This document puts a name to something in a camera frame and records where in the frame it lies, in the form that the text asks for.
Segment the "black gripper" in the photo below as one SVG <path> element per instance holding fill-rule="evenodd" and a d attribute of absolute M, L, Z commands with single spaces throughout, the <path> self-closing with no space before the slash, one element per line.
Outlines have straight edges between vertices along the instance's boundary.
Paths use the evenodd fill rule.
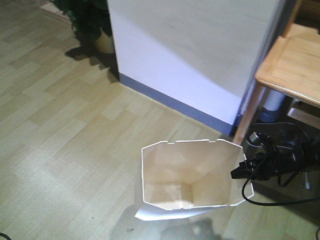
<path fill-rule="evenodd" d="M 232 179 L 249 179 L 255 171 L 254 179 L 266 181 L 273 177 L 297 173 L 304 167 L 304 155 L 300 148 L 279 149 L 273 139 L 260 132 L 253 132 L 249 142 L 263 148 L 265 153 L 256 155 L 255 160 L 245 160 L 230 172 Z"/>

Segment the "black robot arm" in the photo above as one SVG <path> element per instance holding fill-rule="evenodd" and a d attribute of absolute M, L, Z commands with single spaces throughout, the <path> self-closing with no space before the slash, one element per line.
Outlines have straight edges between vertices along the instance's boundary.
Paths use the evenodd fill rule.
<path fill-rule="evenodd" d="M 239 167 L 230 172 L 231 178 L 266 181 L 273 177 L 320 169 L 320 139 L 308 140 L 294 148 L 279 150 L 270 136 L 254 132 L 252 136 L 260 141 L 264 152 L 252 159 L 239 163 Z"/>

